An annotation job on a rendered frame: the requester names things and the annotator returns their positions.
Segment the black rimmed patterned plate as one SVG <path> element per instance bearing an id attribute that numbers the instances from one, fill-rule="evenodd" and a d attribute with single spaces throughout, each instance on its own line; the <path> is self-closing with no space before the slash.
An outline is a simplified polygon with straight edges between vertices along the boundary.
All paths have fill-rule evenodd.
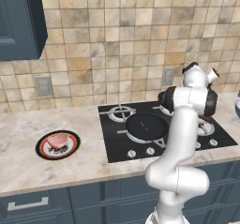
<path id="1" fill-rule="evenodd" d="M 67 133 L 67 144 L 59 149 L 53 149 L 48 143 L 47 138 L 56 133 Z M 56 130 L 43 136 L 36 144 L 35 150 L 39 157 L 47 160 L 59 160 L 74 154 L 81 145 L 80 137 L 69 130 Z"/>

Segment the blue grey bowl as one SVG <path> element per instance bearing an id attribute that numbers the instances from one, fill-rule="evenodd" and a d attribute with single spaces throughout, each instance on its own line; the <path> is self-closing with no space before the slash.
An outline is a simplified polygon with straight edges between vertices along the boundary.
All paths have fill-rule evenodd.
<path id="1" fill-rule="evenodd" d="M 238 92 L 238 99 L 235 101 L 234 109 L 236 115 L 240 118 L 240 90 Z"/>

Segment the black frying pan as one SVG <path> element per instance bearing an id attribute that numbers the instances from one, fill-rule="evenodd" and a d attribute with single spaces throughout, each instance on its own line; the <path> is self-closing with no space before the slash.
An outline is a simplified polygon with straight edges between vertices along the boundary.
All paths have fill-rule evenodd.
<path id="1" fill-rule="evenodd" d="M 168 132 L 167 122 L 149 112 L 132 114 L 126 121 L 127 132 L 133 137 L 143 141 L 154 141 L 164 137 Z"/>

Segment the black gas hob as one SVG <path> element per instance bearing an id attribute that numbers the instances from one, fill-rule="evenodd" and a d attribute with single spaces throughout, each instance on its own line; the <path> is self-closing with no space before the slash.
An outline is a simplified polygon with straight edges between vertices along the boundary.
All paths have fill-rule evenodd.
<path id="1" fill-rule="evenodd" d="M 97 108 L 107 157 L 110 163 L 131 159 L 159 157 L 163 154 L 167 146 L 169 130 L 164 137 L 159 140 L 143 141 L 130 135 L 126 129 L 128 117 L 139 112 L 149 112 L 158 115 L 167 122 L 170 128 L 173 113 L 166 110 L 157 101 L 118 103 L 98 106 Z M 152 156 L 146 154 L 148 147 L 152 147 L 155 150 Z M 136 152 L 134 158 L 128 157 L 129 150 Z"/>

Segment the pink raw steak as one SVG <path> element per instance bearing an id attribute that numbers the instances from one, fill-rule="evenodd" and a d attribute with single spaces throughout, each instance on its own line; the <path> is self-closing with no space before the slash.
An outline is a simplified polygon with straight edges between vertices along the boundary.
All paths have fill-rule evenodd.
<path id="1" fill-rule="evenodd" d="M 53 149 L 59 149 L 65 146 L 68 142 L 68 134 L 67 133 L 56 133 L 47 138 L 47 143 Z"/>

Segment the dark blue cupboard front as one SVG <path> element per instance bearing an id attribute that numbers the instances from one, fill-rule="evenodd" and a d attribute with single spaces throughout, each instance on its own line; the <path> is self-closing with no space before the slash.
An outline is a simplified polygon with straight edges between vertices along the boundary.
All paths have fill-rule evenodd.
<path id="1" fill-rule="evenodd" d="M 201 166 L 210 187 L 203 195 L 185 203 L 190 224 L 229 224 L 240 221 L 240 160 Z"/>
<path id="2" fill-rule="evenodd" d="M 68 189 L 76 224 L 144 224 L 158 202 L 158 191 L 144 176 Z"/>

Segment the dark blue drawer front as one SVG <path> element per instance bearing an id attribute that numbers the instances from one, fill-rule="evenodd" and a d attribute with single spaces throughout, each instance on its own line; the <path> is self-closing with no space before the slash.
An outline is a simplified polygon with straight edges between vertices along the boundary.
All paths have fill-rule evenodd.
<path id="1" fill-rule="evenodd" d="M 49 204 L 18 211 L 8 211 L 8 203 L 16 202 L 26 204 L 40 202 L 43 197 L 49 198 Z M 70 200 L 67 188 L 44 190 L 39 192 L 25 193 L 21 195 L 7 196 L 0 198 L 0 220 L 10 220 L 11 218 L 30 217 L 34 215 L 45 215 L 70 210 Z"/>
<path id="2" fill-rule="evenodd" d="M 72 213 L 70 211 L 66 211 L 37 217 L 17 218 L 2 221 L 0 224 L 75 224 L 75 222 Z"/>

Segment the grey wall socket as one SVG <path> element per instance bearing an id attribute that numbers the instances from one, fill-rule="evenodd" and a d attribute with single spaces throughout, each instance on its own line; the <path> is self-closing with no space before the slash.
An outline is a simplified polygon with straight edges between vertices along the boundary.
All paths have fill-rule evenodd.
<path id="1" fill-rule="evenodd" d="M 166 67 L 163 69 L 161 84 L 163 86 L 172 85 L 173 84 L 173 75 L 174 75 L 174 68 L 173 67 Z"/>
<path id="2" fill-rule="evenodd" d="M 53 84 L 50 76 L 35 77 L 34 81 L 37 88 L 37 95 L 39 97 L 53 95 Z"/>

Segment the dark blue wall cupboard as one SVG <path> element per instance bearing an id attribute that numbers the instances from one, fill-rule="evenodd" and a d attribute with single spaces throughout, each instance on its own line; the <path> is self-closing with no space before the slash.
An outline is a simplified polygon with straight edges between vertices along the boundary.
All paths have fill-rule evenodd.
<path id="1" fill-rule="evenodd" d="M 42 0 L 0 0 L 0 61 L 39 59 L 47 37 Z"/>

